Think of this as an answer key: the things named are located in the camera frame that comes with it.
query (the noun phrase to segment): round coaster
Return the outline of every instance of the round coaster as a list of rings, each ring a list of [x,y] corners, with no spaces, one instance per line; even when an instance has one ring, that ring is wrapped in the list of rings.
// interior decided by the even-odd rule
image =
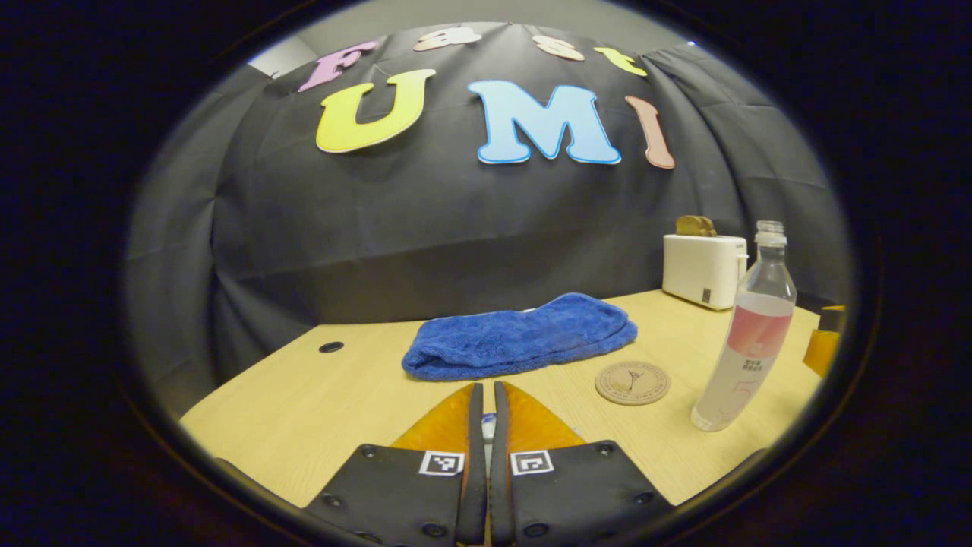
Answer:
[[[601,371],[594,380],[604,398],[619,405],[646,405],[653,403],[668,393],[668,375],[662,369],[628,361],[613,364]]]

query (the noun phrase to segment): bottle label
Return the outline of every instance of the bottle label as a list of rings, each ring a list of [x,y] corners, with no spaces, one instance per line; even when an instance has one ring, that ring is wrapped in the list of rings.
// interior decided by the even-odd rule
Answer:
[[[751,359],[776,356],[793,315],[773,316],[736,308],[726,345]]]
[[[736,306],[726,347],[693,413],[705,429],[727,426],[766,380],[786,338],[789,315],[765,315]]]

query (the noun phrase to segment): blue microfiber towel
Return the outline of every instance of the blue microfiber towel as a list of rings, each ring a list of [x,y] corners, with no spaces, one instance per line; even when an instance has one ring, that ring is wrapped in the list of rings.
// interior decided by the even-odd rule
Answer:
[[[568,293],[531,311],[427,321],[401,366],[421,380],[476,380],[608,353],[637,336],[624,310]]]

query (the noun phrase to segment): gray wall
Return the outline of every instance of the gray wall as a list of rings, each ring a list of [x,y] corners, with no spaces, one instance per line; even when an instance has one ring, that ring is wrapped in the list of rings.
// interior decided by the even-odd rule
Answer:
[[[368,0],[312,24],[250,64],[282,76],[315,58],[408,28],[511,21],[565,30],[647,54],[691,37],[604,0]]]

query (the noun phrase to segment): wooden table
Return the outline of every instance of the wooden table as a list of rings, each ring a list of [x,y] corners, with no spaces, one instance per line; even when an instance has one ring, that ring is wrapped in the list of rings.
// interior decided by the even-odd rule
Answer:
[[[803,410],[819,377],[802,363],[818,316],[797,309],[762,389],[727,429],[705,433],[689,411],[718,358],[731,311],[712,311],[661,290],[606,299],[630,315],[638,338],[622,349],[564,365],[485,379],[510,381],[575,428],[584,440],[616,441],[673,504],[770,446]],[[468,382],[412,380],[401,358],[422,321],[321,325],[266,357],[196,404],[182,426],[221,457],[294,505],[321,491],[363,443],[388,445],[446,395]],[[344,348],[318,348],[340,341]],[[627,407],[598,394],[607,365],[646,361],[669,374],[661,400]]]

